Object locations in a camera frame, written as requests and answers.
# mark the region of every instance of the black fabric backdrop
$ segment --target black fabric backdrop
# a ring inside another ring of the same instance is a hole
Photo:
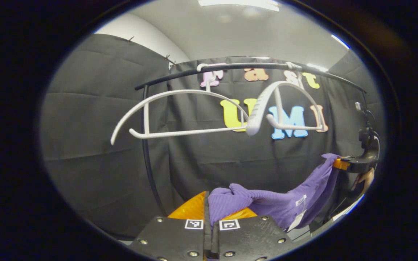
[[[335,74],[340,73],[339,64]],[[214,58],[172,66],[171,73],[200,63],[286,61],[249,57]],[[231,99],[254,98],[274,81],[284,81],[283,70],[265,70],[266,81],[247,81],[245,71],[227,70],[211,90]],[[114,146],[111,134],[119,119],[138,103],[143,91],[134,86],[169,73],[168,61],[127,40],[94,34],[81,43],[53,78],[41,114],[41,145],[48,172],[65,200],[83,217],[118,239],[133,239],[154,215],[160,215],[147,179],[141,140],[128,129],[141,130],[137,113],[122,127]],[[149,95],[167,90],[204,89],[203,75],[186,76],[150,87]],[[245,132],[219,132],[149,140],[157,190],[169,214],[202,191],[239,183],[248,189],[286,193],[301,184],[322,162],[320,155],[359,155],[358,130],[364,120],[354,107],[360,93],[338,81],[316,76],[313,89],[303,76],[305,90],[324,107],[329,130],[308,131],[306,137],[274,140],[274,129],[264,119],[253,137]],[[309,100],[299,91],[282,87],[282,102],[290,116],[293,106],[304,108],[306,126],[315,126]],[[378,118],[378,99],[373,101]],[[150,103],[151,132],[223,128],[220,99],[182,94]],[[268,106],[274,106],[273,98]],[[337,201],[335,192],[317,223]]]

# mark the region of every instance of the purple fabric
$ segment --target purple fabric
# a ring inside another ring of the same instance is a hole
[[[230,188],[216,188],[209,195],[209,218],[211,226],[228,215],[249,207],[257,215],[271,215],[277,224],[285,229],[295,217],[307,209],[296,228],[308,225],[322,210],[335,188],[339,170],[332,168],[339,155],[322,155],[325,162],[316,167],[309,177],[288,193],[267,190],[247,190],[232,183]],[[296,202],[306,195],[305,203]]]

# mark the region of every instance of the ceiling light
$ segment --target ceiling light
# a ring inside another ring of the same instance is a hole
[[[335,40],[337,40],[338,41],[338,43],[340,43],[340,44],[342,44],[344,47],[346,47],[346,49],[348,49],[349,50],[349,47],[346,45],[346,43],[344,43],[342,40],[340,40],[338,37],[336,37],[336,36],[334,36],[333,34],[332,34],[332,38],[333,39],[335,39]]]
[[[206,7],[208,5],[249,5],[251,7],[260,7],[272,11],[279,11],[278,3],[273,0],[198,0],[199,5]]]
[[[317,65],[314,65],[314,64],[306,64],[306,65],[309,66],[309,67],[315,68],[319,71],[328,71],[328,69],[325,69],[322,66],[317,66]]]

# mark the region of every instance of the clothing tag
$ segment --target clothing tag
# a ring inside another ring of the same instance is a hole
[[[297,225],[299,225],[299,223],[302,220],[302,217],[304,216],[304,213],[306,212],[306,210],[304,210],[302,213],[300,213],[299,215],[296,216],[295,220],[293,221],[293,223],[291,223],[290,227],[288,228],[287,232],[290,232],[290,230],[292,230],[293,228],[295,228]]]
[[[296,206],[299,206],[299,204],[303,203],[304,200],[306,200],[306,198],[307,198],[306,195],[302,196],[302,198],[296,202]]]

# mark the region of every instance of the white wall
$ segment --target white wall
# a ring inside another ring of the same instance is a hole
[[[149,48],[162,56],[169,56],[169,60],[182,63],[190,61],[187,55],[159,29],[142,18],[131,13],[125,13],[110,21],[95,33],[110,34],[124,39],[130,39]]]

